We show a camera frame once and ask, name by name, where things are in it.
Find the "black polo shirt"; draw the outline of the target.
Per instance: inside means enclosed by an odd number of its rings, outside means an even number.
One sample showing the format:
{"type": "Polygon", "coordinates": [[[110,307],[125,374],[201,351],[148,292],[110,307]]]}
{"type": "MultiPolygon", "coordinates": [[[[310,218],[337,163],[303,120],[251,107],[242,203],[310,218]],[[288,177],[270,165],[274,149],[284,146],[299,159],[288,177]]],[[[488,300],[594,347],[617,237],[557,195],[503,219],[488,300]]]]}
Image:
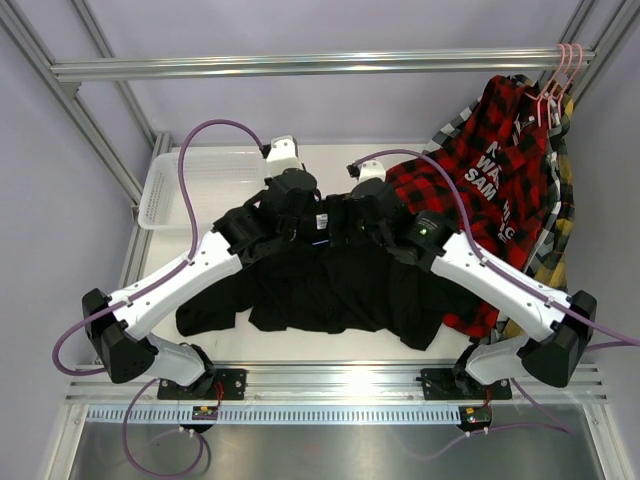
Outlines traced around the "black polo shirt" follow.
{"type": "Polygon", "coordinates": [[[265,332],[299,329],[340,334],[386,330],[411,349],[426,350],[440,326],[486,336],[492,310],[471,292],[403,264],[382,247],[312,246],[328,238],[308,216],[302,240],[196,294],[178,307],[185,337],[234,328],[238,313],[265,332]]]}

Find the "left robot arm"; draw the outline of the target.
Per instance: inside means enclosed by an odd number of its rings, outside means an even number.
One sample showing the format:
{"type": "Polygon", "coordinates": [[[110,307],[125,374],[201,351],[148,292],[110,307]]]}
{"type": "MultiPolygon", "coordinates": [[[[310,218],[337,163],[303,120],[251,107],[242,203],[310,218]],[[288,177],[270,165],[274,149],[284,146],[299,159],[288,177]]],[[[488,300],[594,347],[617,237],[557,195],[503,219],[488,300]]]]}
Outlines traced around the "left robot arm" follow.
{"type": "Polygon", "coordinates": [[[291,249],[304,214],[320,198],[317,181],[305,170],[287,169],[264,190],[215,221],[195,250],[148,277],[109,295],[87,293],[85,331],[115,384],[142,375],[167,380],[190,397],[208,396],[216,369],[204,351],[153,334],[161,320],[206,288],[254,263],[291,249]]]}

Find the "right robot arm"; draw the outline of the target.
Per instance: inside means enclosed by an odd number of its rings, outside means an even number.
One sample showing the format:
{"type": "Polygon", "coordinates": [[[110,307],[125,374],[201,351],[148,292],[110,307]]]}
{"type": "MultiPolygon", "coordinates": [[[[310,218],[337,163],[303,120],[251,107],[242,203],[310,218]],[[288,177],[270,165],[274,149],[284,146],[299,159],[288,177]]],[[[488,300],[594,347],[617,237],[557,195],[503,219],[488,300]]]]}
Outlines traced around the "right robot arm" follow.
{"type": "Polygon", "coordinates": [[[463,355],[464,365],[452,374],[460,395],[474,397],[498,380],[525,374],[551,387],[569,384],[593,335],[594,296],[535,281],[480,247],[455,221],[430,210],[411,212],[379,178],[327,202],[328,225],[339,238],[378,245],[399,262],[471,292],[523,330],[463,355]]]}

